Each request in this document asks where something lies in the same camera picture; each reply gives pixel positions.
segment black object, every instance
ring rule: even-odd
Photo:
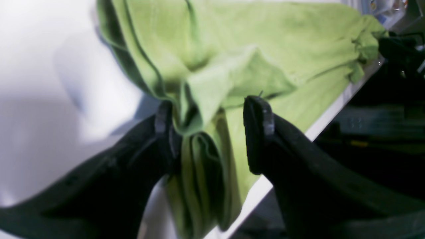
[[[29,239],[135,239],[154,185],[178,170],[169,102],[113,147],[35,198],[0,209],[0,228]]]
[[[292,239],[422,239],[425,202],[343,166],[259,97],[247,97],[250,170],[274,185]]]

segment white table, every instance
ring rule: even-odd
[[[0,206],[40,192],[159,105],[125,78],[97,25],[95,0],[0,0]],[[361,85],[350,85],[308,130],[311,140]],[[206,238],[229,238],[271,188],[261,177],[231,228]],[[159,185],[139,238],[177,238]]]

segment green towel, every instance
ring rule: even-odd
[[[378,56],[385,29],[329,3],[98,0],[100,29],[126,75],[173,103],[182,171],[167,191],[181,238],[226,230],[253,183],[247,95],[306,131]]]

